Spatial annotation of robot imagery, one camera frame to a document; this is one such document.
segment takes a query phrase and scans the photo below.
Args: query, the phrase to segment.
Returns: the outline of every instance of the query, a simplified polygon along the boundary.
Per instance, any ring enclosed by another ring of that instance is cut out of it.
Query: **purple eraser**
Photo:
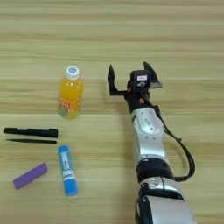
[[[37,167],[33,168],[32,170],[28,171],[27,173],[21,175],[20,177],[15,178],[13,180],[14,186],[17,189],[20,189],[45,173],[47,173],[46,163],[40,164]]]

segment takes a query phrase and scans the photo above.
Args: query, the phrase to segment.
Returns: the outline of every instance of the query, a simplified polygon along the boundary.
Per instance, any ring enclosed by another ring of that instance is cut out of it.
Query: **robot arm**
[[[124,96],[129,104],[135,132],[133,154],[137,179],[141,186],[139,198],[136,200],[136,223],[196,224],[179,184],[173,177],[163,146],[163,135],[168,129],[161,116],[158,117],[158,108],[156,111],[156,107],[144,98],[144,94],[149,96],[149,88],[162,87],[155,71],[144,62],[144,70],[133,71],[130,74],[127,91],[118,91],[114,81],[114,70],[110,66],[110,94]]]
[[[137,178],[141,189],[136,201],[138,224],[196,224],[185,202],[162,143],[164,126],[153,108],[131,114]]]

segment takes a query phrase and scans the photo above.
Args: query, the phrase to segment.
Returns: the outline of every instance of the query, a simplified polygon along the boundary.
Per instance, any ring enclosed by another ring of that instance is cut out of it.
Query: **blue glue stick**
[[[66,195],[72,196],[78,194],[79,191],[74,177],[73,163],[67,145],[61,145],[59,147],[59,161]]]

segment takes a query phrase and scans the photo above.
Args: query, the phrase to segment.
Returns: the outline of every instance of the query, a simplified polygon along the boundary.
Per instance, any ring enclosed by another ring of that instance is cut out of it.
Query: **juice bottle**
[[[80,101],[83,92],[83,83],[80,70],[70,66],[59,84],[59,113],[65,118],[75,118],[80,113]]]

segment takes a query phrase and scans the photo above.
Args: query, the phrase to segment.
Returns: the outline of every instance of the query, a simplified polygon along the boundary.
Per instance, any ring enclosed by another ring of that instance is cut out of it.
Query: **wire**
[[[182,139],[181,138],[178,138],[176,137],[169,129],[168,127],[166,126],[165,124],[165,121],[164,119],[162,118],[159,110],[151,104],[150,102],[150,97],[149,97],[149,93],[148,92],[141,92],[141,95],[142,97],[147,101],[147,103],[149,104],[149,106],[151,106],[152,108],[155,109],[156,111],[156,114],[157,114],[157,117],[161,120],[161,122],[163,123],[164,125],[164,132],[170,136],[170,137],[173,137],[179,144],[180,146],[182,147],[183,151],[185,152],[185,155],[187,157],[187,160],[188,160],[188,164],[189,164],[189,172],[186,176],[183,176],[183,177],[175,177],[174,179],[178,182],[181,182],[181,181],[186,181],[188,180],[190,177],[193,176],[193,174],[195,173],[195,163],[194,163],[194,160],[193,160],[193,156],[191,154],[191,152],[186,148],[186,146],[182,143]]]

